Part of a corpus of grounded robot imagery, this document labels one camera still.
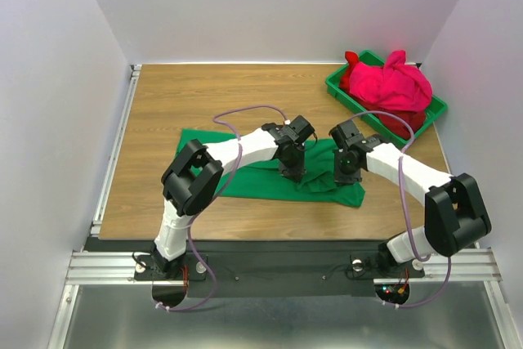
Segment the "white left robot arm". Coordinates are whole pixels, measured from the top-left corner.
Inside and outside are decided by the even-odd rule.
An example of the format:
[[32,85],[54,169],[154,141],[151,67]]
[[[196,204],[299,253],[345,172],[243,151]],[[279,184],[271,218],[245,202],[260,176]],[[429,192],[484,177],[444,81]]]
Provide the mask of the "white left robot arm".
[[165,279],[181,272],[191,220],[220,194],[217,187],[223,177],[231,179],[241,167],[276,160],[282,177],[299,182],[306,173],[305,142],[314,134],[310,122],[299,115],[228,141],[188,141],[161,177],[163,220],[152,248],[156,272]]

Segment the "green t shirt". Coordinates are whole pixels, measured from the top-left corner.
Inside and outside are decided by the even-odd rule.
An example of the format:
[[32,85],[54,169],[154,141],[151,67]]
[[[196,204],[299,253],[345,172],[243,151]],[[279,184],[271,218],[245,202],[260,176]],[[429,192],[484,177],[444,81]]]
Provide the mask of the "green t shirt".
[[278,162],[272,160],[238,169],[222,194],[237,198],[332,202],[358,208],[364,201],[364,188],[359,182],[336,185],[333,178],[334,147],[334,141],[329,139],[306,143],[306,173],[299,183],[281,176]]

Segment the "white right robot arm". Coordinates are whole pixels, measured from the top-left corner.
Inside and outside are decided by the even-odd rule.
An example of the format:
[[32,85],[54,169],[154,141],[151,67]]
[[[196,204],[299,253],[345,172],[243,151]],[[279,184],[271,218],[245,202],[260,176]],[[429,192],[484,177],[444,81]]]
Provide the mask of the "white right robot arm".
[[452,257],[491,232],[474,177],[428,167],[379,135],[363,136],[351,120],[336,125],[329,135],[336,145],[333,166],[337,184],[355,184],[365,170],[399,186],[403,209],[407,208],[406,194],[424,207],[422,226],[413,228],[407,217],[406,231],[380,244],[376,266],[384,275],[395,275],[406,262],[421,261],[432,254]]

